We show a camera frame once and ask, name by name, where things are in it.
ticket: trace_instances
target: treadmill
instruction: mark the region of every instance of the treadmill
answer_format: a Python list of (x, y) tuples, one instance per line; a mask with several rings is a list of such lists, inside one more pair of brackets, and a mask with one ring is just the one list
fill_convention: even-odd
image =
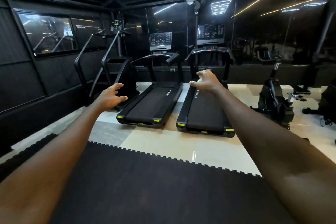
[[(139, 61), (146, 61), (153, 83), (119, 112), (117, 120), (121, 124), (142, 125), (152, 128), (160, 128), (166, 124), (183, 87), (182, 65), (179, 54), (163, 51), (171, 49), (171, 35), (172, 32), (151, 34), (150, 50), (159, 50), (159, 52), (154, 52), (131, 62), (134, 65)], [(178, 81), (157, 82), (152, 59), (164, 59), (168, 66), (177, 63)]]
[[(198, 25), (197, 45), (202, 44), (203, 47), (194, 48), (187, 59), (190, 59), (191, 77), (194, 78), (194, 81), (197, 81), (198, 76), (196, 72), (207, 69), (207, 67), (198, 67), (200, 55), (207, 54), (213, 56), (220, 54), (222, 66), (225, 65), (225, 72), (223, 78), (219, 79), (219, 81), (228, 89), (226, 81), (229, 76), (230, 63), (234, 58), (229, 48), (214, 45), (224, 43), (224, 38), (220, 35), (222, 26), (221, 24)], [(179, 117), (177, 118), (176, 126), (181, 132), (202, 133), (223, 137), (234, 137), (235, 135), (228, 117), (223, 108), (217, 103), (215, 97), (210, 93), (199, 91), (192, 86), (188, 90)]]

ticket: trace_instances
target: control panel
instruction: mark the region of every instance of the control panel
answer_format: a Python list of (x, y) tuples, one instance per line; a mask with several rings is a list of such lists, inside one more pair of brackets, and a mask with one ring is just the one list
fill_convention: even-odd
[(111, 25), (111, 31), (116, 34), (119, 30), (124, 30), (124, 20), (114, 20)]
[(150, 51), (170, 50), (172, 32), (155, 33), (150, 35)]
[(224, 25), (198, 25), (197, 26), (197, 44), (223, 44), (224, 43)]

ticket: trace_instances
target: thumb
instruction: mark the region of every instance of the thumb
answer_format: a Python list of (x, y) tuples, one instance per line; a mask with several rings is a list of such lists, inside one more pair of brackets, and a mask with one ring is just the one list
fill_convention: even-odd
[(197, 82), (195, 82), (195, 81), (190, 81), (189, 84), (190, 84), (190, 86), (193, 86), (195, 88), (197, 87)]
[(121, 97), (118, 97), (120, 102), (123, 102), (123, 101), (126, 101), (128, 99), (127, 96), (121, 96)]

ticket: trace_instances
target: left arm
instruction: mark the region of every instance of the left arm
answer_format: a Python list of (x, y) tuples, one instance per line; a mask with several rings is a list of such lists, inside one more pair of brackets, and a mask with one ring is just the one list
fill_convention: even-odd
[(104, 90), (68, 128), (0, 184), (1, 223), (48, 223), (97, 118), (127, 99), (116, 96), (122, 86), (116, 83)]

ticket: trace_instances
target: stair climber handrail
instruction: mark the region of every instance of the stair climber handrail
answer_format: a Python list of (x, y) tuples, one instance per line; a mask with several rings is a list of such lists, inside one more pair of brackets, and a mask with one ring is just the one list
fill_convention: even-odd
[(84, 51), (85, 51), (87, 45), (88, 45), (89, 42), (91, 41), (92, 37), (93, 37), (94, 35), (99, 35), (100, 33), (104, 32), (104, 31), (105, 31), (105, 29), (103, 29), (103, 30), (101, 30), (101, 31), (99, 31), (99, 32), (97, 32), (97, 33), (95, 33), (95, 34), (91, 34), (91, 35), (90, 35), (90, 38), (86, 41), (84, 47), (82, 48), (81, 52), (79, 53), (79, 55), (77, 56), (77, 58), (76, 58), (76, 60), (75, 60), (75, 69), (76, 69), (76, 71), (77, 71), (77, 73), (78, 73), (79, 80), (81, 81), (82, 86), (83, 86), (83, 88), (84, 88), (84, 90), (85, 90), (85, 92), (86, 92), (86, 94), (87, 94), (88, 96), (90, 96), (90, 91), (89, 91), (88, 86), (87, 86), (87, 84), (86, 84), (86, 78), (85, 78), (85, 75), (84, 75), (83, 70), (82, 70), (82, 66), (81, 66), (80, 59), (81, 59), (82, 54), (84, 53)]
[(107, 67), (107, 63), (108, 63), (108, 61), (110, 60), (110, 58), (109, 58), (109, 53), (110, 53), (110, 51), (111, 51), (111, 49), (112, 49), (114, 43), (116, 42), (116, 39), (118, 38), (118, 36), (119, 36), (120, 34), (131, 35), (131, 33), (128, 33), (128, 32), (126, 32), (126, 31), (119, 30), (119, 31), (117, 32), (117, 34), (115, 35), (115, 37), (114, 37), (112, 43), (110, 44), (110, 47), (108, 48), (107, 52), (105, 53), (103, 59), (101, 60), (101, 66), (102, 66), (102, 68), (103, 68), (103, 70), (104, 70), (104, 72), (105, 72), (105, 74), (106, 74), (107, 83), (108, 83), (109, 86), (112, 86), (112, 82), (111, 82), (111, 78), (110, 78), (110, 72), (109, 72), (109, 69), (108, 69), (108, 67)]

